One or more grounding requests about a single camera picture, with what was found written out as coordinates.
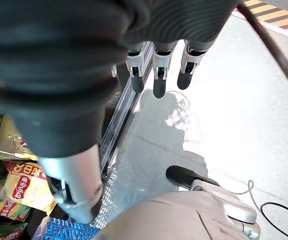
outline white floor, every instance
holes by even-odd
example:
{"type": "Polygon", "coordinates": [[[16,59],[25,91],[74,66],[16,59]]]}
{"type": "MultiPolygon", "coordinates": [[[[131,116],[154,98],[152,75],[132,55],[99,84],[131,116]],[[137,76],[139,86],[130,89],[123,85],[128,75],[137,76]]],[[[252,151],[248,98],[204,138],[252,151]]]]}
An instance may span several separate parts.
{"type": "MultiPolygon", "coordinates": [[[[270,33],[288,57],[288,37],[270,33]]],[[[152,73],[147,80],[117,155],[120,183],[112,198],[125,209],[145,196],[173,191],[165,169],[177,164],[206,175],[204,158],[208,176],[227,189],[242,192],[252,179],[258,205],[288,206],[288,82],[283,73],[247,22],[231,17],[191,86],[182,91],[176,81],[183,47],[179,42],[174,52],[164,98],[152,96],[152,73]]],[[[240,198],[253,206],[248,194],[240,198]]],[[[273,206],[265,211],[288,232],[287,212],[273,206]]],[[[261,215],[258,222],[261,239],[287,239],[261,215]]]]}

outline snack bag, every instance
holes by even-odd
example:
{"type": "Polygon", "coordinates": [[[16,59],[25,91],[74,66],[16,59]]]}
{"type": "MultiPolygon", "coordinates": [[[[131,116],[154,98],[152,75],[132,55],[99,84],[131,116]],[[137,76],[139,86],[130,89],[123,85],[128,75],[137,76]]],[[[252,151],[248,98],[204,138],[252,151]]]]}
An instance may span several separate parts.
{"type": "Polygon", "coordinates": [[[50,214],[56,201],[40,166],[30,162],[15,164],[5,161],[4,163],[9,171],[4,185],[6,196],[13,202],[50,214]]]}
{"type": "Polygon", "coordinates": [[[0,160],[37,160],[21,135],[17,132],[13,122],[7,116],[0,120],[0,160]]]}
{"type": "Polygon", "coordinates": [[[18,240],[23,234],[27,223],[15,225],[2,225],[0,224],[0,240],[18,240]]]}
{"type": "Polygon", "coordinates": [[[11,200],[0,200],[0,216],[2,217],[23,222],[29,211],[30,207],[28,206],[17,204],[11,200]]]}

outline chip bag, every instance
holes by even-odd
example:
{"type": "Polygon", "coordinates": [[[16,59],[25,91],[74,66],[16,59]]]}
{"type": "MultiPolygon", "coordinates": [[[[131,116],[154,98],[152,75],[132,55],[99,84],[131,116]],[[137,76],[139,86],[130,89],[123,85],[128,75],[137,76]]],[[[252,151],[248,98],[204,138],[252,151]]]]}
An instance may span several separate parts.
{"type": "Polygon", "coordinates": [[[11,200],[0,200],[0,216],[2,217],[23,222],[29,211],[30,207],[28,206],[17,204],[11,200]]]}
{"type": "Polygon", "coordinates": [[[13,122],[7,116],[0,120],[0,160],[37,160],[27,148],[13,122]]]}
{"type": "Polygon", "coordinates": [[[42,210],[48,215],[56,201],[51,194],[46,176],[36,163],[15,164],[5,161],[8,176],[4,185],[6,196],[13,202],[42,210]]]}

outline black cable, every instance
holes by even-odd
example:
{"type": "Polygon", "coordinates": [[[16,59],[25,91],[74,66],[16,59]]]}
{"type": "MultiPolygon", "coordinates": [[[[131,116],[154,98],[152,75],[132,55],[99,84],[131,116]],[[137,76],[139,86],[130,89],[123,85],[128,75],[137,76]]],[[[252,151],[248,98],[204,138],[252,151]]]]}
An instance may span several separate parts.
{"type": "Polygon", "coordinates": [[[281,232],[283,235],[285,235],[285,236],[287,236],[288,237],[288,234],[287,233],[285,233],[284,231],[282,231],[280,228],[278,228],[276,225],[274,225],[270,220],[269,220],[269,218],[265,215],[265,213],[264,213],[264,210],[263,210],[263,208],[264,208],[264,206],[266,206],[266,205],[275,205],[275,206],[279,206],[279,207],[281,207],[281,208],[283,208],[283,209],[286,209],[286,210],[288,210],[288,207],[286,207],[286,206],[284,206],[284,205],[281,205],[281,204],[279,204],[279,203],[276,203],[276,202],[266,202],[266,203],[264,203],[264,204],[262,204],[261,206],[260,206],[260,209],[259,209],[259,207],[258,207],[258,205],[257,205],[257,203],[256,203],[256,201],[255,201],[255,199],[254,199],[254,196],[253,196],[253,193],[252,193],[252,189],[255,187],[255,184],[254,184],[254,181],[253,180],[249,180],[248,181],[248,190],[247,191],[244,191],[244,192],[232,192],[232,191],[230,191],[232,194],[235,194],[235,195],[243,195],[243,194],[246,194],[246,193],[249,193],[250,194],[250,197],[252,198],[252,201],[253,201],[253,203],[254,203],[254,205],[255,205],[255,207],[256,207],[256,209],[264,216],[264,218],[271,224],[271,226],[273,226],[275,229],[277,229],[279,232],[281,232]]]}
{"type": "Polygon", "coordinates": [[[264,213],[264,211],[263,211],[263,207],[266,206],[266,205],[276,205],[276,206],[279,206],[279,207],[284,208],[284,209],[286,209],[286,210],[288,210],[288,207],[286,207],[286,206],[284,206],[284,205],[281,205],[281,204],[279,204],[279,203],[276,203],[276,202],[271,202],[271,201],[270,201],[270,202],[267,202],[267,203],[264,203],[264,204],[260,207],[261,213],[262,213],[262,215],[264,216],[264,218],[265,218],[275,229],[277,229],[277,230],[280,231],[283,235],[285,235],[285,236],[288,237],[288,234],[287,234],[287,233],[285,233],[284,231],[280,230],[280,228],[278,228],[276,225],[274,225],[274,224],[269,220],[269,218],[266,217],[266,215],[265,215],[265,213],[264,213]]]}
{"type": "Polygon", "coordinates": [[[244,15],[249,24],[253,27],[255,32],[261,38],[263,43],[266,45],[269,52],[272,54],[279,67],[284,72],[285,76],[288,78],[288,60],[279,47],[276,45],[275,41],[270,37],[266,29],[260,24],[252,12],[245,6],[243,2],[239,3],[237,6],[239,12],[244,15]]]}

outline green snack package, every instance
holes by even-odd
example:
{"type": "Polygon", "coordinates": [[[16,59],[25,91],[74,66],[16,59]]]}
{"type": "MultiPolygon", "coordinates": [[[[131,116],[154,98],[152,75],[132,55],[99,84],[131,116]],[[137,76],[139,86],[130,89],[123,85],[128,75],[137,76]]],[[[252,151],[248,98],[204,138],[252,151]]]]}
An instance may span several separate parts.
{"type": "Polygon", "coordinates": [[[0,199],[0,216],[12,220],[24,221],[30,211],[30,207],[14,203],[11,200],[0,199]]]}
{"type": "Polygon", "coordinates": [[[0,240],[18,240],[24,232],[27,223],[15,225],[1,225],[0,224],[0,240]]]}

